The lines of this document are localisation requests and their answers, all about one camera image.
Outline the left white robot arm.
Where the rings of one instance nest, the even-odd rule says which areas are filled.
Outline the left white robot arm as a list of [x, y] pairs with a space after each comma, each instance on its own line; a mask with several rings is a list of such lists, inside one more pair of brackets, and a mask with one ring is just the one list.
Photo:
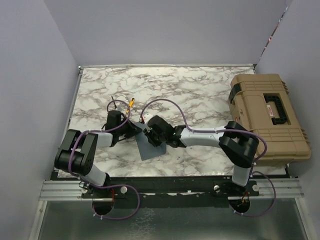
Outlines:
[[106, 197], [111, 190], [110, 176], [94, 164], [96, 149], [114, 147], [142, 131], [121, 111], [110, 110], [101, 130], [67, 130], [55, 156], [54, 167], [79, 177], [93, 186], [97, 196]]

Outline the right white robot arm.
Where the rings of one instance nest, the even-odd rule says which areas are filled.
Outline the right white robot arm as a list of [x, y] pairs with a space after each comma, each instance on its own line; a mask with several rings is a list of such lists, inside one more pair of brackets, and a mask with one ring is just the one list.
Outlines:
[[166, 144], [172, 148], [205, 146], [221, 148], [234, 164], [229, 189], [240, 196], [248, 189], [251, 167], [254, 163], [259, 140], [235, 121], [215, 128], [188, 129], [186, 125], [173, 127], [158, 115], [143, 116], [146, 124], [143, 130], [148, 142], [158, 147]]

